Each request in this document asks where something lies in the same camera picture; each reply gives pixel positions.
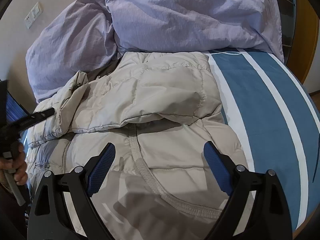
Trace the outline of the person left hand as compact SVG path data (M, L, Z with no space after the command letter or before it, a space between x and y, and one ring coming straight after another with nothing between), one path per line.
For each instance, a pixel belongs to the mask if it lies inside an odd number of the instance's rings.
M25 162L25 153L24 153L24 147L19 142L18 143L18 152L19 155L14 160L6 160L4 158L1 158L0 160L0 167L1 167L1 183L5 186L8 184L4 181L4 171L15 169L16 172L14 173L14 180L16 181L17 185L25 185L28 179L28 175L26 173L27 164Z

